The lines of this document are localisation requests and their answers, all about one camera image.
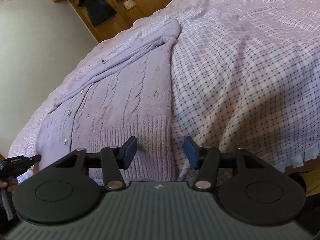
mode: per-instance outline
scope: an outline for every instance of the item on shelf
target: item on shelf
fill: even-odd
[[[89,19],[94,27],[117,13],[106,0],[79,0],[78,7],[82,6],[87,8]]]
[[[123,5],[127,10],[130,10],[133,6],[136,6],[137,4],[134,0],[125,0],[123,2]]]

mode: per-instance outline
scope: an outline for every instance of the finger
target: finger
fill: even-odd
[[[0,180],[0,187],[7,187],[8,183]]]
[[[12,186],[8,187],[8,191],[13,192],[17,188],[17,186],[18,185],[12,185]]]
[[[17,185],[18,184],[18,181],[15,177],[10,177],[8,181],[9,181],[9,185]]]

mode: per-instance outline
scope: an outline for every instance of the white wall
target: white wall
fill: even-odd
[[[0,3],[0,153],[63,79],[97,45],[67,2]]]

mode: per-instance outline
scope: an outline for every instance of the metal screw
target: metal screw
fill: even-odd
[[[199,189],[207,189],[211,187],[211,183],[206,180],[200,180],[196,182],[196,187]]]
[[[111,188],[111,189],[119,189],[123,186],[122,182],[119,181],[119,180],[113,180],[113,181],[109,181],[108,184],[107,184],[107,187],[108,188]]]

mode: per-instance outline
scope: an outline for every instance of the bedspread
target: bedspread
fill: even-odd
[[[182,151],[185,136],[224,152],[246,148],[282,171],[302,166],[319,155],[319,1],[173,0],[97,45],[34,113],[9,156],[36,154],[41,122],[72,80],[177,19],[171,154],[178,179],[195,175]],[[227,175],[224,171],[220,178]]]

